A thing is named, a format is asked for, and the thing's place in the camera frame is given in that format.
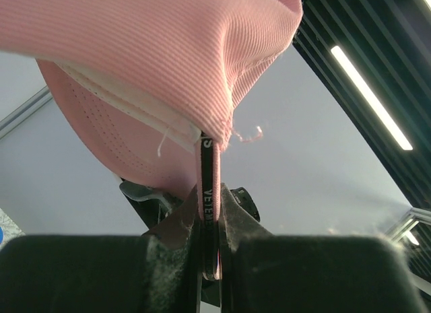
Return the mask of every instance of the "perforated fabric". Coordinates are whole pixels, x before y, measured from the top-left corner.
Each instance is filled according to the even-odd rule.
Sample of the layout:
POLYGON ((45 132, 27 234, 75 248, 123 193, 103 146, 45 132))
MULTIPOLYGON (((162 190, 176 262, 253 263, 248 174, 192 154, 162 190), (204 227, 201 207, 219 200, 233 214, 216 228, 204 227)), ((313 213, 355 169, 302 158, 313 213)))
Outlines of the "perforated fabric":
MULTIPOLYGON (((160 119, 128 90, 93 94, 59 65, 114 78, 209 135, 219 166, 217 220, 220 153, 228 146, 234 108, 289 46, 301 17, 300 0, 0 0, 0 50, 38 59, 81 140, 127 180, 185 197, 196 182, 201 186, 199 153, 168 136, 158 157, 166 130, 146 117, 175 127, 171 118, 160 119)), ((187 139, 193 141, 192 134, 187 139)))

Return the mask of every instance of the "pink fabric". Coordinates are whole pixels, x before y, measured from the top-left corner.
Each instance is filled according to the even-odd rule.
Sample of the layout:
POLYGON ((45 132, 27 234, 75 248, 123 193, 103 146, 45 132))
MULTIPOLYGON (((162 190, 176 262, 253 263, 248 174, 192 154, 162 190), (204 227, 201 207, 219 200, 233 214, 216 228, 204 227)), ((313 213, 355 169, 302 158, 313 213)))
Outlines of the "pink fabric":
MULTIPOLYGON (((185 197, 197 181, 195 156, 167 139, 159 158, 162 133, 101 101, 56 63, 157 97, 212 137, 219 154, 234 108, 289 46, 301 17, 300 0, 0 0, 0 50, 38 58, 60 109, 105 166, 185 197)), ((145 106, 134 100, 129 108, 145 106)))

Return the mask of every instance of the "pink garment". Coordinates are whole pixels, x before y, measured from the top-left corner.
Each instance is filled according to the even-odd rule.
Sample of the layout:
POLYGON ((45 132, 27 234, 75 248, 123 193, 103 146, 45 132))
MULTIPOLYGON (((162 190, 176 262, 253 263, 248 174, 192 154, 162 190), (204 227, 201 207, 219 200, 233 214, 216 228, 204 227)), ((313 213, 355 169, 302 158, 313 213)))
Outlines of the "pink garment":
POLYGON ((199 133, 210 136, 217 220, 234 109, 301 17, 301 0, 0 0, 0 50, 37 58, 107 168, 181 198, 198 183, 201 214, 199 133))

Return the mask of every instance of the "white thread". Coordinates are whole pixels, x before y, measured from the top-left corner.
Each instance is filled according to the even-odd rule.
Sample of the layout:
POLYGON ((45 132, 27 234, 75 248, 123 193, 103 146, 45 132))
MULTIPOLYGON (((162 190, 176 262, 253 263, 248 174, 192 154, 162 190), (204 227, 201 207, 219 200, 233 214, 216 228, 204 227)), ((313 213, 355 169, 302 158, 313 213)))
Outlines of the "white thread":
POLYGON ((170 129, 170 127, 166 128, 166 131, 163 134, 162 141, 160 142, 159 147, 157 148, 157 156, 159 158, 162 157, 162 145, 163 145, 164 141, 166 140, 166 137, 168 136, 169 129, 170 129))
POLYGON ((234 135, 236 135, 240 139, 240 142, 242 142, 242 143, 254 143, 255 141, 263 138, 263 131, 260 128, 260 126, 257 126, 256 129, 257 129, 257 135, 255 137, 249 138, 249 139, 242 138, 242 136, 239 133, 237 133, 235 131, 235 129, 232 129, 232 132, 234 135))

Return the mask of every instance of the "black strip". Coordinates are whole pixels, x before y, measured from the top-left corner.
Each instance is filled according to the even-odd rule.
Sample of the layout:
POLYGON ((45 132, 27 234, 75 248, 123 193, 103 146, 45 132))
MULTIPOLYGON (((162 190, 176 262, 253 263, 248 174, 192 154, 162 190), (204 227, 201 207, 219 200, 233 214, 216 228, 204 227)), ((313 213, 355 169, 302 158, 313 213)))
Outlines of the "black strip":
POLYGON ((207 279, 214 280, 217 271, 218 231, 213 212, 213 140, 201 135, 201 175, 203 203, 203 267, 207 279))

